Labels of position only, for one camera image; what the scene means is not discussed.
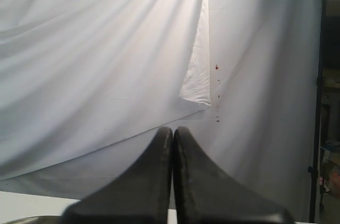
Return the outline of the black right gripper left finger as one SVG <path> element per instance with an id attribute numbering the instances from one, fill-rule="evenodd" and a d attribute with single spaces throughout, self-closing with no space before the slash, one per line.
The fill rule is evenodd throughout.
<path id="1" fill-rule="evenodd" d="M 63 223 L 167 223 L 173 132 L 157 130 L 142 155 L 105 187 L 67 207 Z"/>

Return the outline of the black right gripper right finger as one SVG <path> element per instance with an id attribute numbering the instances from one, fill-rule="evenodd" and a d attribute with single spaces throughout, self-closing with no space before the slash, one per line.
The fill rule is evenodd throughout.
<path id="1" fill-rule="evenodd" d="M 281 205 L 217 166 L 187 127 L 174 134 L 173 184 L 178 223 L 293 223 Z"/>

